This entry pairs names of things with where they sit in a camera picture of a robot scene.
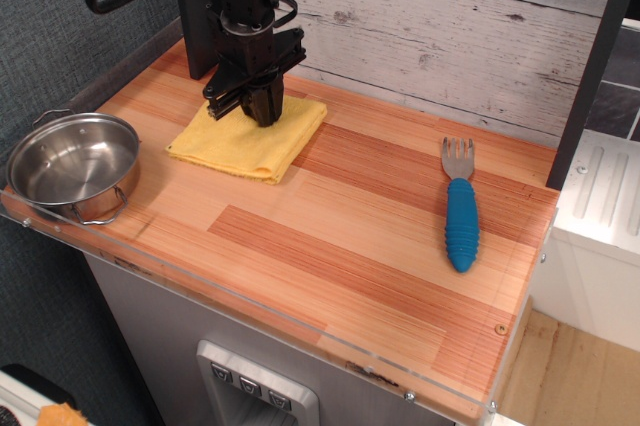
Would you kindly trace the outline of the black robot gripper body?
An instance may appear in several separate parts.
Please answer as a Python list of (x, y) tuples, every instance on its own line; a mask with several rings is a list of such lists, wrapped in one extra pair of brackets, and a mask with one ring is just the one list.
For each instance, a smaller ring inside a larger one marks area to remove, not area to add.
[(242, 90), (250, 88), (259, 95), (260, 84), (273, 73), (281, 73), (284, 82), (284, 74), (306, 58), (303, 38), (300, 28), (279, 33), (271, 26), (256, 31), (229, 29), (218, 21), (214, 29), (218, 67), (203, 90), (209, 115), (220, 120), (236, 108), (242, 110)]

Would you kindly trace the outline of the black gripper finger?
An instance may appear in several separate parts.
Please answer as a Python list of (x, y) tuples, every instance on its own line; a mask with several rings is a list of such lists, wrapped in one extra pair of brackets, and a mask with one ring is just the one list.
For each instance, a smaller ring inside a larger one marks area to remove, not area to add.
[(255, 90), (244, 88), (241, 94), (241, 108), (244, 114), (256, 123), (260, 123), (260, 108), (258, 94)]
[(261, 127), (269, 127), (275, 124), (282, 115), (284, 97), (284, 82), (281, 73), (273, 73), (260, 84), (260, 92), (257, 99)]

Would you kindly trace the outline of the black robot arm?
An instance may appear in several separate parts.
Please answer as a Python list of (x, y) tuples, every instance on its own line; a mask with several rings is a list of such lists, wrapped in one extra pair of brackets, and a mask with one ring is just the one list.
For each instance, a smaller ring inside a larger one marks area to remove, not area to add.
[(304, 32), (286, 25), (295, 0), (178, 0), (189, 73), (206, 78), (203, 96), (216, 120), (236, 108), (259, 126), (283, 109), (283, 76), (306, 57)]

